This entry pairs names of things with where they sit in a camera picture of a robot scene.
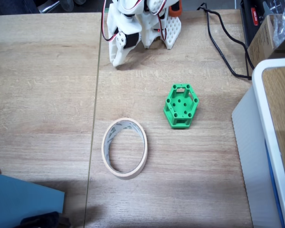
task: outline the wooden desk surface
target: wooden desk surface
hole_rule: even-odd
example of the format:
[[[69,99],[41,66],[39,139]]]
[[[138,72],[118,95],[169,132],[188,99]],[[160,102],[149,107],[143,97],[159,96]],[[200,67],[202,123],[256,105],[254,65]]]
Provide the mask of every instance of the wooden desk surface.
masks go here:
[[[66,192],[83,226],[99,13],[0,16],[0,169]]]
[[[239,10],[220,10],[226,29],[243,40]],[[101,39],[86,227],[252,227],[231,113],[251,86],[231,75],[207,33],[203,12],[184,12],[172,50],[140,43],[114,69]],[[230,65],[245,73],[244,50],[211,16],[211,31]],[[199,106],[190,129],[172,130],[163,113],[174,83],[190,83]],[[120,118],[145,129],[149,154],[142,173],[120,180],[105,167],[102,137]],[[112,142],[121,170],[142,154],[140,139],[125,132]]]
[[[266,70],[263,82],[285,169],[285,67]]]

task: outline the masking tape roll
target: masking tape roll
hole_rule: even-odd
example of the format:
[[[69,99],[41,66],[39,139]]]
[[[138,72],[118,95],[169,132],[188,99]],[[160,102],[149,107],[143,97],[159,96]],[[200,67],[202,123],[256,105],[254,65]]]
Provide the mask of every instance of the masking tape roll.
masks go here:
[[[138,166],[133,169],[130,172],[124,173],[124,172],[119,172],[115,169],[112,168],[111,163],[110,163],[110,158],[109,158],[109,149],[110,149],[110,144],[113,140],[113,138],[122,130],[122,129],[132,129],[136,131],[139,136],[143,140],[143,156],[141,161],[139,162]],[[147,137],[146,133],[144,132],[142,126],[136,122],[135,120],[131,118],[120,118],[118,120],[115,120],[109,128],[106,130],[104,137],[103,137],[103,142],[101,145],[101,152],[102,152],[102,157],[104,160],[105,166],[108,168],[108,170],[115,175],[116,177],[123,179],[123,180],[129,180],[134,177],[136,177],[142,170],[143,167],[146,163],[147,160],[147,155],[148,155],[148,143],[147,143]]]

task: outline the blue board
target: blue board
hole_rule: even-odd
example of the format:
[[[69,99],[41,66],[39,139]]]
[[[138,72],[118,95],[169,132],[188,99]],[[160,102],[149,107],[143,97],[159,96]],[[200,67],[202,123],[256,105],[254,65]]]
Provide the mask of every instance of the blue board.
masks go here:
[[[64,193],[0,175],[0,228],[12,228],[27,217],[62,213]]]

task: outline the red label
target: red label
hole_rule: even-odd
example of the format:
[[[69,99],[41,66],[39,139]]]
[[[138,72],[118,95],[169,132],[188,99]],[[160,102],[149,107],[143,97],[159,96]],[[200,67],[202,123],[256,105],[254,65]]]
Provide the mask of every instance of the red label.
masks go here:
[[[252,13],[252,20],[255,26],[258,26],[258,19],[257,19],[257,11],[256,8],[252,7],[251,8],[251,13]]]

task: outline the green hexagonal part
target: green hexagonal part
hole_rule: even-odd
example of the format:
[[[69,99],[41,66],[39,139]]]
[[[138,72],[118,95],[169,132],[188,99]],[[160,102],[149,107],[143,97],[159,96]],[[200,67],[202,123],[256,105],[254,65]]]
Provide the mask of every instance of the green hexagonal part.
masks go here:
[[[171,128],[189,128],[198,103],[190,84],[174,84],[163,109]]]

